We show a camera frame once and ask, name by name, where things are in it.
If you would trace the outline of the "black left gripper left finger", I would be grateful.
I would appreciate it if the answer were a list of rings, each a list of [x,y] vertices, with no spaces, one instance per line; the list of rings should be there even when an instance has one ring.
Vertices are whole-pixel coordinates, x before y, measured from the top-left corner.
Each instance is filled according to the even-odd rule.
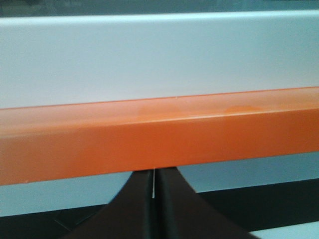
[[[153,172],[136,171],[116,197],[64,239],[151,239]]]

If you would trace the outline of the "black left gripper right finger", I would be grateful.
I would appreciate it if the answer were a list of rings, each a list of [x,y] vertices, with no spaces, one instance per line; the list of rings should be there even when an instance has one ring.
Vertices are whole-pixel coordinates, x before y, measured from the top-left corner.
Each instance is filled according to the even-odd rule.
[[[162,239],[250,239],[252,235],[210,206],[177,168],[155,171]]]

